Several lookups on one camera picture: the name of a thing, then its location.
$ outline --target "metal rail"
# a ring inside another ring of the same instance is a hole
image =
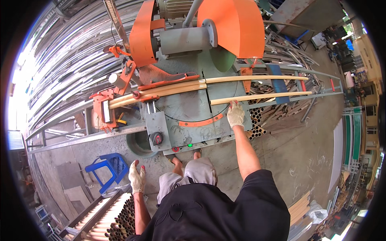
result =
[[[79,138],[76,138],[73,140],[67,140],[64,142],[59,142],[59,143],[56,143],[53,145],[49,145],[49,146],[42,147],[39,149],[31,150],[28,152],[28,154],[44,152],[44,151],[48,151],[48,150],[58,149],[61,147],[68,147],[71,145],[82,144],[82,143],[91,142],[91,141],[95,141],[95,140],[100,140],[100,139],[105,139],[105,138],[110,138],[110,137],[116,137],[116,136],[120,136],[120,135],[126,135],[126,134],[141,132],[141,131],[146,131],[145,122],[141,122],[139,124],[122,127],[122,128],[119,128],[118,131],[113,131],[113,132],[108,132],[108,133],[99,132],[99,133],[91,134],[88,136],[79,137]]]

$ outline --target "stack of pipes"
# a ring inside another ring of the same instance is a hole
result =
[[[250,100],[249,103],[256,104],[256,100]],[[267,133],[266,130],[259,126],[261,124],[261,112],[263,111],[263,107],[249,110],[249,113],[251,114],[252,129],[245,132],[249,140],[252,140],[255,137],[260,137],[262,134]]]
[[[74,228],[81,230],[100,209],[98,206],[91,210]],[[134,199],[130,193],[124,193],[82,238],[91,241],[124,241],[132,234],[135,234]],[[69,240],[73,237],[71,234],[66,235]]]

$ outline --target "white work glove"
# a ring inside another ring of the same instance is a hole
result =
[[[230,128],[232,129],[235,125],[244,127],[244,125],[242,124],[244,122],[244,115],[245,112],[242,109],[241,105],[236,101],[231,101],[227,114]]]
[[[141,166],[141,170],[139,173],[137,171],[137,165],[139,161],[135,160],[130,165],[130,171],[129,171],[129,180],[131,184],[131,188],[133,189],[132,194],[136,192],[144,193],[145,191],[145,184],[146,184],[146,176],[145,176],[145,166]]]

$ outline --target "red roller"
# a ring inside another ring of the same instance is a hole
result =
[[[330,78],[330,82],[331,82],[332,92],[335,92],[334,83],[332,82],[332,79],[331,79],[331,78]]]

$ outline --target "green saw blade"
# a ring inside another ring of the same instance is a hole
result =
[[[232,67],[236,59],[236,55],[220,45],[216,48],[211,48],[209,52],[214,65],[220,72],[227,72]]]

